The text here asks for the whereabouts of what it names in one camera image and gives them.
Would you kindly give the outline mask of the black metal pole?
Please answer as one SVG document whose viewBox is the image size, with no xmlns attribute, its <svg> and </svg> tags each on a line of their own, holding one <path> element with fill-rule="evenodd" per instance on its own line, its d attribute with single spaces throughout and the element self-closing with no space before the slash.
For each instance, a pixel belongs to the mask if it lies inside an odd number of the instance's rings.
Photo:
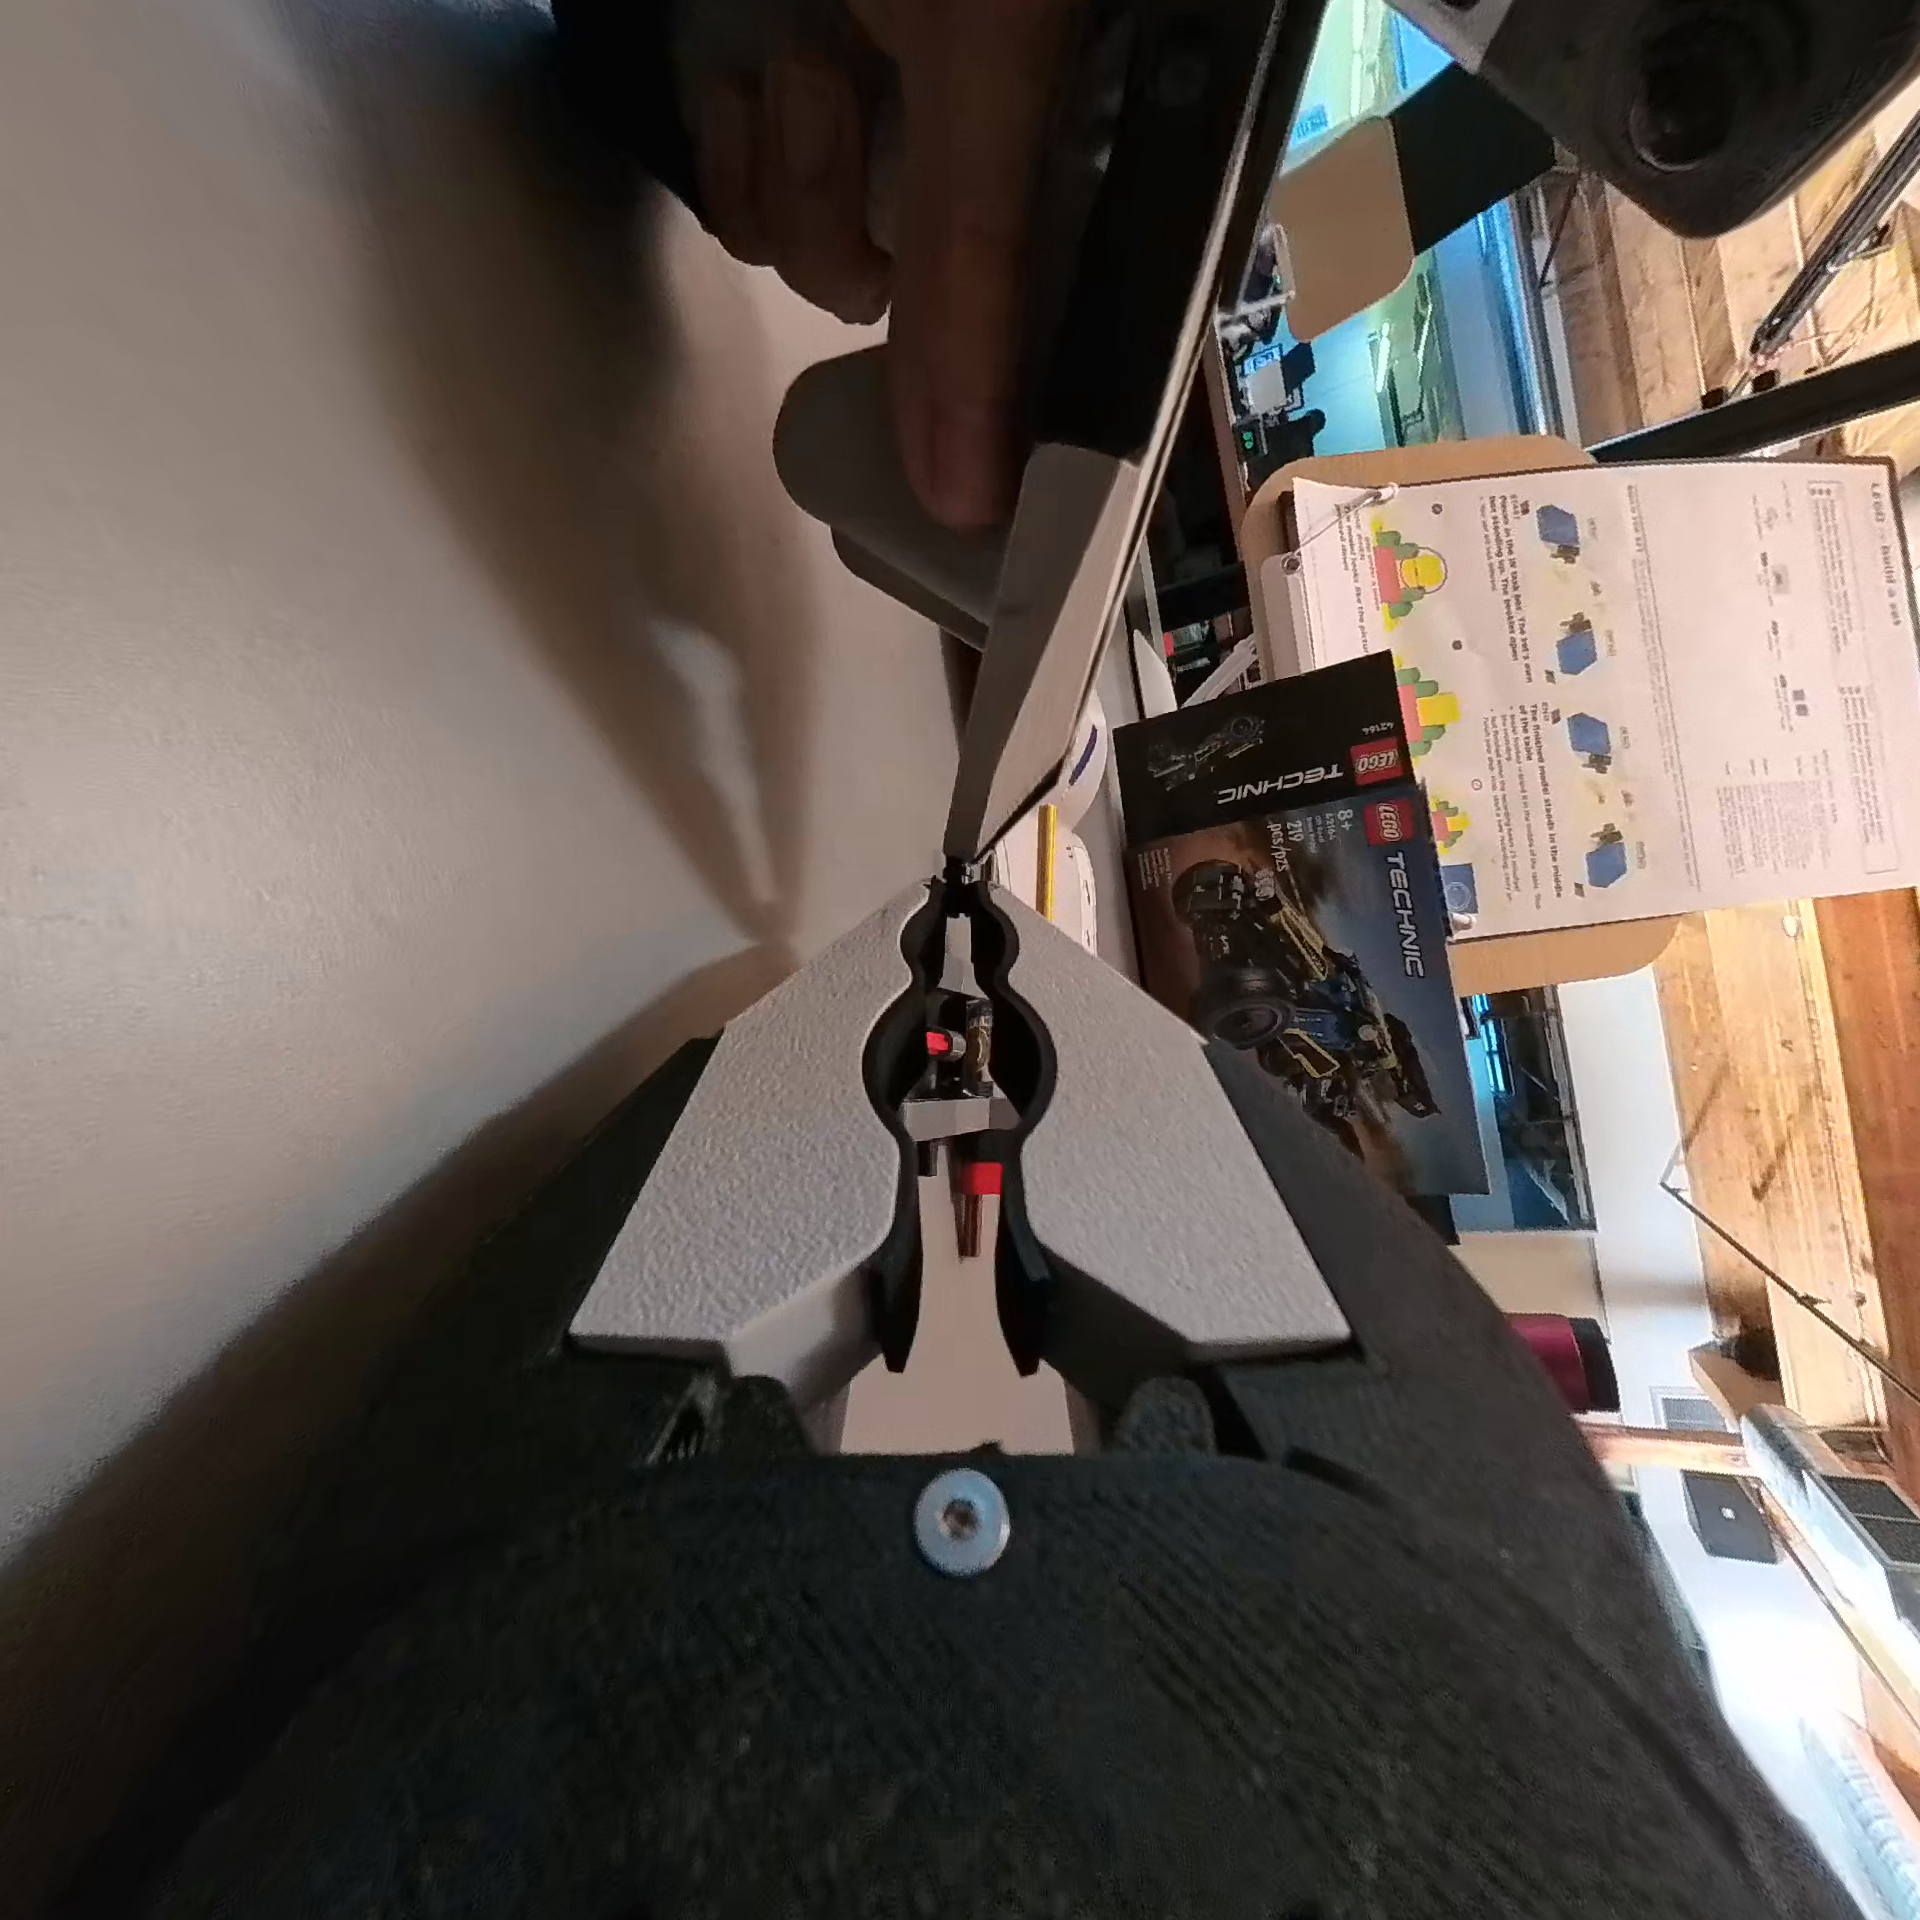
<svg viewBox="0 0 1920 1920">
<path fill-rule="evenodd" d="M 1587 447 L 1597 464 L 1734 459 L 1881 417 L 1918 401 L 1918 344 L 1823 369 L 1690 417 Z"/>
</svg>

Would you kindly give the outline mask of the brown cardboard board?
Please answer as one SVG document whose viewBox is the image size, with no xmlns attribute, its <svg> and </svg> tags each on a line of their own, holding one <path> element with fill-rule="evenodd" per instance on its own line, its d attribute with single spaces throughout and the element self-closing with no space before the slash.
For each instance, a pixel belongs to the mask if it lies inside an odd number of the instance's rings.
<svg viewBox="0 0 1920 1920">
<path fill-rule="evenodd" d="M 1361 116 L 1282 168 L 1265 220 L 1280 236 L 1294 342 L 1317 344 L 1389 300 L 1414 258 L 1389 120 Z"/>
</svg>

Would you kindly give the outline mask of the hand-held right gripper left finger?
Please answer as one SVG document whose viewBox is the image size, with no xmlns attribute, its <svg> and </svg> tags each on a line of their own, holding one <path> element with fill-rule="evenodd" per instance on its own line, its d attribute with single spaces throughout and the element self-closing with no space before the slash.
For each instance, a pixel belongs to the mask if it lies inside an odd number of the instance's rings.
<svg viewBox="0 0 1920 1920">
<path fill-rule="evenodd" d="M 915 883 L 731 1020 L 616 1231 L 569 1337 L 777 1382 L 799 1410 L 878 1353 L 864 1273 L 904 1226 L 899 1142 L 865 1087 L 906 993 Z"/>
</svg>

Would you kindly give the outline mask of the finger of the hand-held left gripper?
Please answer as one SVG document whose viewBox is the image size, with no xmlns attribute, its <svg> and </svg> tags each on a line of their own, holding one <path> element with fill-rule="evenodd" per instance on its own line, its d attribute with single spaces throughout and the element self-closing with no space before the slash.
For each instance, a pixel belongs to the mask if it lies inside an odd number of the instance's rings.
<svg viewBox="0 0 1920 1920">
<path fill-rule="evenodd" d="M 1056 785 L 1135 563 L 1143 454 L 1040 444 L 1024 466 L 943 825 L 977 865 Z"/>
</svg>

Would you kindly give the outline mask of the dark red tumbler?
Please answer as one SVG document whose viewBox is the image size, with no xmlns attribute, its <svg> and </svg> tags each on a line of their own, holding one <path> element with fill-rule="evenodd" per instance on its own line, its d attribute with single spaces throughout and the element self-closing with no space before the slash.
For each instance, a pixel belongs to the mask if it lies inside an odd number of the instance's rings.
<svg viewBox="0 0 1920 1920">
<path fill-rule="evenodd" d="M 1611 1345 L 1595 1318 L 1507 1313 L 1503 1322 L 1542 1367 L 1552 1391 L 1574 1417 L 1618 1416 L 1619 1387 Z"/>
</svg>

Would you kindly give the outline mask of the toy car set box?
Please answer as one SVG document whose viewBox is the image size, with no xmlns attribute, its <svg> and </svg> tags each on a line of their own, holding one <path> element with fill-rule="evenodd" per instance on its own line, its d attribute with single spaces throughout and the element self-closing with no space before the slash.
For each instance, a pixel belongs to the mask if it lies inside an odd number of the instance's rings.
<svg viewBox="0 0 1920 1920">
<path fill-rule="evenodd" d="M 1402 1195 L 1487 1194 L 1389 656 L 1119 728 L 1113 771 L 1144 991 Z"/>
</svg>

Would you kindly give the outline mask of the small lego assembly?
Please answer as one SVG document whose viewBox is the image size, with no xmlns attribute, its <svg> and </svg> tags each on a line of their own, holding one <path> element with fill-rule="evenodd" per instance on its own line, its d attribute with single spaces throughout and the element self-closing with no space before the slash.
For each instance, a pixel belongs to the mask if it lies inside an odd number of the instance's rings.
<svg viewBox="0 0 1920 1920">
<path fill-rule="evenodd" d="M 973 872 L 943 883 L 929 900 L 919 960 L 925 991 L 911 1038 L 914 1074 L 899 1118 L 919 1152 L 919 1174 L 947 1182 L 960 1259 L 992 1252 L 1002 1191 L 1000 1089 L 993 1072 L 997 1012 L 976 972 Z"/>
</svg>

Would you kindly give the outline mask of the person's left hand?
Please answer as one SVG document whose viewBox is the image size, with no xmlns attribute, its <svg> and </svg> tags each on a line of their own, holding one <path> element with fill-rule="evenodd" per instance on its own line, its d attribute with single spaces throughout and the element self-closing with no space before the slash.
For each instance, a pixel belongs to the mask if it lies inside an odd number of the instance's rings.
<svg viewBox="0 0 1920 1920">
<path fill-rule="evenodd" d="M 847 324 L 886 320 L 903 479 L 942 526 L 1002 523 L 1024 300 L 1080 4 L 671 4 L 702 222 Z"/>
</svg>

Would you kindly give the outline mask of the open instruction booklet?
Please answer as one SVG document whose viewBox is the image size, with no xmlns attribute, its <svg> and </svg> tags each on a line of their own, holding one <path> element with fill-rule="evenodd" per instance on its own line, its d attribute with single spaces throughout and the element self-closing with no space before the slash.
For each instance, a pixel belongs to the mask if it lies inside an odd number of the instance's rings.
<svg viewBox="0 0 1920 1920">
<path fill-rule="evenodd" d="M 1094 692 L 1075 721 L 1045 808 L 1050 809 L 1050 881 L 1042 915 L 1138 983 L 1113 730 Z"/>
</svg>

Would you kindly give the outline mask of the instruction poster on cardboard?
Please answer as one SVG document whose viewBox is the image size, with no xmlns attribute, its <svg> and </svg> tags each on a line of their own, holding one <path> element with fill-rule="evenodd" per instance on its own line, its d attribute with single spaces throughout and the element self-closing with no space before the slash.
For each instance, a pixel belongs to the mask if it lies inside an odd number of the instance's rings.
<svg viewBox="0 0 1920 1920">
<path fill-rule="evenodd" d="M 1632 975 L 1710 911 L 1915 887 L 1890 459 L 1302 459 L 1247 498 L 1238 558 L 1269 678 L 1392 667 L 1455 993 Z"/>
</svg>

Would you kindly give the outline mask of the black monitor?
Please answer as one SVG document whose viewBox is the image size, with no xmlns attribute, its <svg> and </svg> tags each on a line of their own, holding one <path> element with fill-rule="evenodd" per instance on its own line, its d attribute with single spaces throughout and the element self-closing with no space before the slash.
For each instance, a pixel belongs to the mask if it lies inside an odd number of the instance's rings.
<svg viewBox="0 0 1920 1920">
<path fill-rule="evenodd" d="M 1449 67 L 1400 98 L 1394 138 L 1408 240 L 1424 257 L 1554 164 L 1554 139 L 1479 75 Z"/>
</svg>

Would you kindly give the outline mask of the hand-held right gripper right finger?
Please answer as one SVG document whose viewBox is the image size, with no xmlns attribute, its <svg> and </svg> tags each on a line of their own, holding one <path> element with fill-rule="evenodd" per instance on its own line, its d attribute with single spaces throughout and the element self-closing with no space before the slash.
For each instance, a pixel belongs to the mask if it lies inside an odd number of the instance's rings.
<svg viewBox="0 0 1920 1920">
<path fill-rule="evenodd" d="M 1119 1409 L 1143 1382 L 1353 1343 L 1198 1034 L 997 887 L 976 916 L 1017 1124 L 998 1150 L 998 1331 Z"/>
</svg>

